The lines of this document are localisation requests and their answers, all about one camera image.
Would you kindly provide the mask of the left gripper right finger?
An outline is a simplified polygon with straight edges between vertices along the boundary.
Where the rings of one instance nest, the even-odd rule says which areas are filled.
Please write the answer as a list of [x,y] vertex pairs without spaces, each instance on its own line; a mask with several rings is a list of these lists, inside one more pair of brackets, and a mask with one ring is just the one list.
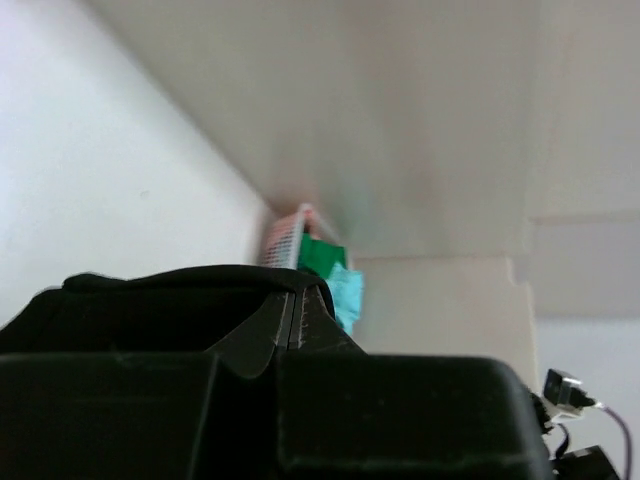
[[372,355],[318,288],[276,368],[284,479],[549,479],[528,388],[485,357]]

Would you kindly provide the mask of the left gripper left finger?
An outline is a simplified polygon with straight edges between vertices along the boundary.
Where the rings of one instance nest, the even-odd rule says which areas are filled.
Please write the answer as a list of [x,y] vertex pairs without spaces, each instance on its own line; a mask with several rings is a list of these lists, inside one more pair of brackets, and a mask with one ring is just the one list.
[[106,306],[1,334],[5,479],[274,479],[285,293],[171,322]]

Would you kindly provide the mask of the black t shirt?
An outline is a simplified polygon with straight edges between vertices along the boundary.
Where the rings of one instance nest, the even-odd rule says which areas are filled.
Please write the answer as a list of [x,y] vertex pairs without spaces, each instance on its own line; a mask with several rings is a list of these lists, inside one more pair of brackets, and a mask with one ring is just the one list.
[[333,314],[326,282],[290,269],[210,265],[134,279],[83,273],[34,296],[2,328],[1,351],[203,351],[256,313],[269,295],[313,287]]

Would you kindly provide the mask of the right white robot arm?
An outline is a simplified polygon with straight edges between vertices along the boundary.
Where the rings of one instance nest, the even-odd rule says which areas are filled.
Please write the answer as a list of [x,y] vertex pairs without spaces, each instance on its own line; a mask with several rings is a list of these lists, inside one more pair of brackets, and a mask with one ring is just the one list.
[[598,409],[609,414],[602,402],[579,391],[567,408],[559,408],[549,400],[530,394],[542,435],[559,430],[561,443],[550,454],[550,463],[556,479],[626,479],[627,471],[620,475],[604,449],[593,445],[570,451],[571,434],[567,424],[583,416],[585,409]]

